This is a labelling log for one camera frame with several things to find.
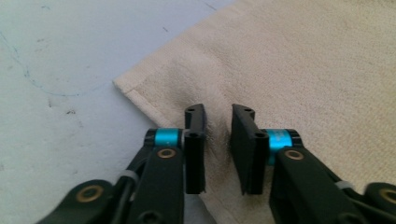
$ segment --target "screw hole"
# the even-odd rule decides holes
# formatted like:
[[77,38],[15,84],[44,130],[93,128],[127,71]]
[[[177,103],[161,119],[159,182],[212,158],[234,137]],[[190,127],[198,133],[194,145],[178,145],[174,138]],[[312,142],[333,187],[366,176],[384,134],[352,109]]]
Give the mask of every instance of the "screw hole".
[[256,137],[265,137],[265,134],[263,134],[263,133],[256,133]]
[[160,224],[163,223],[160,214],[154,211],[147,211],[139,216],[140,224]]

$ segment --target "towel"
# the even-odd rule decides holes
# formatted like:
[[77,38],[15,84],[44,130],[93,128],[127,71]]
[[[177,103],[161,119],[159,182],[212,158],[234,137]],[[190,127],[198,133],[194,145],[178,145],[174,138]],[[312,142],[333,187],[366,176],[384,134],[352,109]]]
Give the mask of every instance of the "towel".
[[114,80],[162,127],[204,104],[206,193],[218,223],[274,223],[264,194],[241,194],[229,149],[232,104],[260,128],[290,128],[360,193],[396,184],[396,3],[238,0]]

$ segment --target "gray tabletop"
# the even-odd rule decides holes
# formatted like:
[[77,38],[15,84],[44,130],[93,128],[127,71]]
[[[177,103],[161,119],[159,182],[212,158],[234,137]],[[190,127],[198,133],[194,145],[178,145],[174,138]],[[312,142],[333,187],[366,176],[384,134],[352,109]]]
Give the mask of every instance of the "gray tabletop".
[[[155,125],[112,80],[232,1],[0,1],[0,222],[114,183]],[[197,197],[185,214],[213,222]]]

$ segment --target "blue spacer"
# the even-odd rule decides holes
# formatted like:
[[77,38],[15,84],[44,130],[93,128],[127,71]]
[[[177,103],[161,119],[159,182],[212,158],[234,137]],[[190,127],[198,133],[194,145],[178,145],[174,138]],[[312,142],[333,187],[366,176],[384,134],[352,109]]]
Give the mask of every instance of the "blue spacer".
[[177,147],[178,129],[157,129],[154,138],[155,147]]
[[276,153],[283,147],[292,147],[293,142],[289,132],[285,129],[265,129],[270,140],[270,158],[268,165],[275,164]]

